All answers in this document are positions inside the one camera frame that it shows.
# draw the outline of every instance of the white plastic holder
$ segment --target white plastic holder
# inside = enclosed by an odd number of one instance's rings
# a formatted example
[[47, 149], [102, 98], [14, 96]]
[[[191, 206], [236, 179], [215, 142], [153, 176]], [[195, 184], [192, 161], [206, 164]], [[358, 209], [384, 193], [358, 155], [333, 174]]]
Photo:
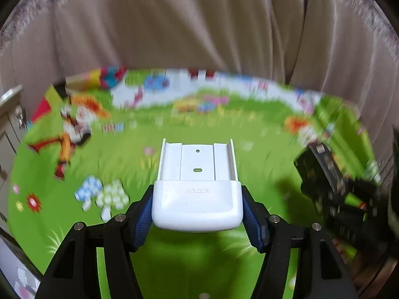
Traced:
[[163, 140], [152, 221], [163, 229], [218, 231], [243, 220], [233, 141], [183, 145]]

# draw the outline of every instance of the cabinet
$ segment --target cabinet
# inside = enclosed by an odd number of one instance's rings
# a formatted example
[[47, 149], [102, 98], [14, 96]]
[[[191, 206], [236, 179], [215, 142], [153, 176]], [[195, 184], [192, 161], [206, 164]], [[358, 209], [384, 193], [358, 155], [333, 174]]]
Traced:
[[7, 91], [0, 97], [0, 228], [8, 232], [7, 227], [7, 199], [11, 169], [19, 141], [25, 129], [19, 128], [14, 111], [19, 106], [21, 88]]

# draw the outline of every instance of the tablecloth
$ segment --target tablecloth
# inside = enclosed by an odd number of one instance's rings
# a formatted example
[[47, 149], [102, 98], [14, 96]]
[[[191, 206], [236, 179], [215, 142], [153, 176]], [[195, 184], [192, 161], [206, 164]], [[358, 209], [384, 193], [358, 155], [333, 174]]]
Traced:
[[[300, 192], [294, 160], [326, 143], [340, 170], [378, 182], [367, 132], [343, 100], [258, 77], [195, 69], [97, 69], [52, 85], [21, 144], [11, 176], [9, 228], [45, 272], [76, 221], [108, 221], [156, 180], [163, 138], [234, 141], [239, 180], [289, 223], [320, 220]], [[131, 256], [144, 298], [250, 298], [264, 255], [242, 226], [183, 233], [152, 226]], [[285, 298], [291, 298], [292, 251]], [[101, 293], [109, 298], [103, 250]]]

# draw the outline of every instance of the round table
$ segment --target round table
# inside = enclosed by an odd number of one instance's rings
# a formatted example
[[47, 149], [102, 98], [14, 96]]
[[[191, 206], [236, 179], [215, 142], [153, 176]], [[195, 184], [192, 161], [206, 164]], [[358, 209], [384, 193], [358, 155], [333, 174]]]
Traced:
[[[123, 213], [156, 180], [163, 138], [184, 144], [234, 141], [239, 180], [289, 223], [319, 220], [300, 192], [294, 160], [320, 140], [344, 174], [378, 179], [367, 132], [336, 97], [267, 79], [187, 69], [109, 67], [51, 86], [18, 150], [9, 227], [45, 272], [76, 221], [99, 224]], [[143, 296], [250, 298], [263, 255], [242, 226], [212, 233], [151, 227], [132, 256]], [[285, 298], [291, 298], [292, 251]], [[103, 298], [109, 298], [98, 249]]]

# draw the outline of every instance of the clown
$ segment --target clown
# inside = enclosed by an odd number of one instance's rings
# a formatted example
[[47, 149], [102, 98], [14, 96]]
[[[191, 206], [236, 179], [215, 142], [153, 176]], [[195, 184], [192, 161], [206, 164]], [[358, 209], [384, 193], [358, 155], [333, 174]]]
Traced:
[[[76, 116], [71, 116], [72, 106], [77, 106]], [[84, 145], [91, 137], [91, 123], [103, 118], [109, 118], [109, 113], [103, 110], [101, 103], [91, 95], [72, 95], [70, 104], [61, 107], [63, 132], [55, 138], [48, 138], [36, 144], [27, 144], [27, 148], [35, 154], [54, 143], [61, 144], [57, 168], [54, 177], [58, 181], [65, 178], [65, 170], [70, 164], [71, 156], [76, 147]]]

